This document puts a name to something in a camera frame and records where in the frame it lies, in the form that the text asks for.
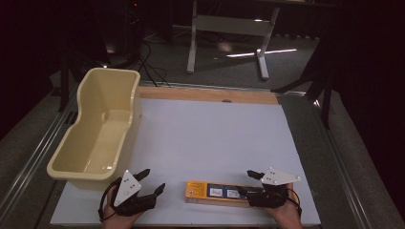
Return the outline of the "long orange box blue label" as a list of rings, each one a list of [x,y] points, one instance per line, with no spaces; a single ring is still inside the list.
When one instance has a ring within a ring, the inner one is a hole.
[[[226,183],[189,180],[186,182],[185,199],[188,203],[231,207],[252,207],[246,196],[238,193],[238,187],[257,187]]]

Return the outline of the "person's right hand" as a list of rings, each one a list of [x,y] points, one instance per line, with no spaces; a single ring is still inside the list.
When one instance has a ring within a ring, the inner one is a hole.
[[[278,208],[267,208],[266,211],[275,219],[280,229],[303,229],[295,201],[293,184],[289,183],[288,200]]]

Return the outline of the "person's left hand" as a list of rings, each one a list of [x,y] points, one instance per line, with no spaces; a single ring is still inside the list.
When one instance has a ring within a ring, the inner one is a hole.
[[[131,217],[118,215],[111,207],[113,192],[116,187],[112,187],[107,194],[107,202],[104,206],[102,229],[131,229],[135,222],[141,217],[141,213]]]

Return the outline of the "cream plastic tub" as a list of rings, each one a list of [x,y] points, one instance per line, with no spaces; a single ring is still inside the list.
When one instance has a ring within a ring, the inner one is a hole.
[[[48,163],[48,175],[79,189],[100,190],[128,168],[141,101],[136,71],[94,68],[76,93],[77,118]]]

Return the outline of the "dark computer tower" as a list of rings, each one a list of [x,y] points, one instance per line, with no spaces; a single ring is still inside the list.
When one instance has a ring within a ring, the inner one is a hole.
[[[125,0],[125,57],[136,59],[143,35],[143,5],[141,0]]]

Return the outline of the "white metal desk frame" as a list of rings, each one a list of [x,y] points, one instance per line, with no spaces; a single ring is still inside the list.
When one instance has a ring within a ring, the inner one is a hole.
[[[262,19],[242,19],[224,16],[198,14],[198,0],[192,1],[191,18],[191,43],[188,54],[186,71],[193,73],[195,71],[196,52],[197,52],[197,31],[214,31],[244,35],[262,36],[263,42],[260,49],[257,49],[253,55],[256,57],[260,74],[263,80],[269,80],[268,69],[266,65],[266,49],[271,35],[275,28],[280,9],[274,7],[268,20]]]

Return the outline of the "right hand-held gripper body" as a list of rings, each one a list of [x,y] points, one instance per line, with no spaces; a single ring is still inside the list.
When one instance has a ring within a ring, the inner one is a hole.
[[[289,183],[300,181],[301,178],[287,172],[270,167],[260,180],[263,185],[263,193],[249,194],[246,196],[248,203],[252,207],[278,208],[283,206],[288,200]],[[297,208],[300,208],[300,200],[295,196]]]

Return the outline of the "aluminium rail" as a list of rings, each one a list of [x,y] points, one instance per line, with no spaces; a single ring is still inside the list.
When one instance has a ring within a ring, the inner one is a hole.
[[[35,176],[45,185],[53,180],[46,174],[52,149],[75,120],[76,96],[70,94],[59,110],[59,98],[46,96],[0,141],[0,227],[5,224]]]
[[[359,195],[353,185],[351,177],[348,170],[344,164],[343,158],[340,155],[340,151],[334,141],[333,135],[329,129],[327,129],[320,117],[322,112],[320,103],[315,100],[310,102],[312,109],[315,113],[318,123],[321,126],[321,130],[327,139],[329,147],[331,149],[331,156],[335,171],[337,173],[339,182],[345,194],[347,203],[350,205],[352,215],[354,216],[355,222],[358,229],[373,229],[370,220],[365,212],[364,206],[359,199]]]

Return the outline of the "black metal stand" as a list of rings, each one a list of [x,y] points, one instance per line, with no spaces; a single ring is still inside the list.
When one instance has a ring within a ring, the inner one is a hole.
[[[318,45],[310,57],[309,62],[304,68],[301,76],[286,86],[274,89],[273,92],[277,94],[284,94],[293,88],[311,82],[307,92],[305,93],[305,97],[307,100],[314,102],[320,94],[324,95],[321,108],[321,120],[324,126],[328,129],[330,127],[329,114],[333,74],[328,70],[328,63],[324,62],[323,60],[324,55],[325,54],[322,51],[321,45]]]

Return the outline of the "white table sheet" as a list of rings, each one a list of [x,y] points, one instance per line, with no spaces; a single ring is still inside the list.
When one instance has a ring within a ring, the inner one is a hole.
[[[268,226],[273,219],[253,208],[188,203],[189,180],[255,184],[247,171],[269,168],[296,175],[302,221],[319,223],[288,122],[279,105],[144,99],[139,133],[128,168],[149,169],[142,193],[165,187],[139,226]]]

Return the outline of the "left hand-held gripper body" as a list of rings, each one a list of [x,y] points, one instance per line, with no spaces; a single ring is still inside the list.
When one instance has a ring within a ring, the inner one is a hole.
[[[151,198],[152,194],[139,197],[141,187],[134,175],[126,170],[111,200],[111,207],[118,215],[131,217],[156,206],[157,199]]]

